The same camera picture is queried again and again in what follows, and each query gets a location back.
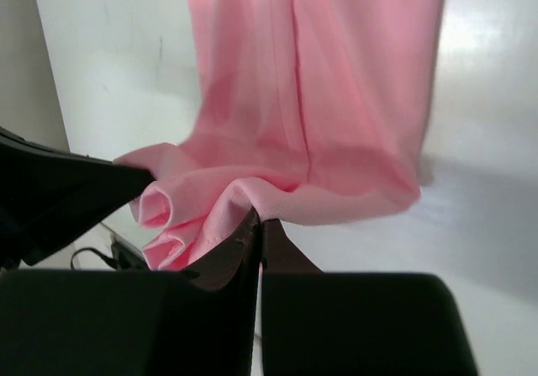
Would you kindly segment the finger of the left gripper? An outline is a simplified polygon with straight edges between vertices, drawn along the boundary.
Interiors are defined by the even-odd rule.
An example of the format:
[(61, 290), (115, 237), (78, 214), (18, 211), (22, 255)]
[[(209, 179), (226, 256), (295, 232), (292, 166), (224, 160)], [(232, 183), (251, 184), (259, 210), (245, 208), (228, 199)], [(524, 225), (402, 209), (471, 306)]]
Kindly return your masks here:
[(58, 151), (1, 131), (1, 264), (56, 254), (153, 182), (150, 171)]

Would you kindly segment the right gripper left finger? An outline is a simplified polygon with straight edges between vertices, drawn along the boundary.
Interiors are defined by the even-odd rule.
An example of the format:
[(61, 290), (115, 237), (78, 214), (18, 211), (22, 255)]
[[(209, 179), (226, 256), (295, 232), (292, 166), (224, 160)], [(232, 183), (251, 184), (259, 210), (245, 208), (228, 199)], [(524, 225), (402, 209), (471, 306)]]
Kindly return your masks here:
[(7, 272), (1, 372), (247, 375), (256, 291), (255, 211), (179, 272)]

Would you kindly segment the pink t-shirt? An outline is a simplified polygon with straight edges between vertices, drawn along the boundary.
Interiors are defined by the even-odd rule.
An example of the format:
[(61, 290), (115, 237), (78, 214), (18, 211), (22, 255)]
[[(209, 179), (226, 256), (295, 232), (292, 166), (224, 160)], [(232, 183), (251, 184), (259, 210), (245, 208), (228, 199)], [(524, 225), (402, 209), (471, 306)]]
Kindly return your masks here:
[(245, 215), (332, 225), (419, 198), (442, 0), (188, 0), (202, 95), (190, 136), (121, 157), (131, 206), (180, 270)]

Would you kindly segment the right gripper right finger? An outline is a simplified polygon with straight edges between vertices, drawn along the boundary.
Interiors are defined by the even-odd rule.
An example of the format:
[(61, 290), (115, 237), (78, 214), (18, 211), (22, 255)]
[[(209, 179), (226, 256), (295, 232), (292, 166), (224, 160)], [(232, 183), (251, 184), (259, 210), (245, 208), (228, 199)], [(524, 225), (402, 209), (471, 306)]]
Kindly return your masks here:
[(262, 226), (266, 375), (475, 375), (456, 301), (428, 273), (326, 273)]

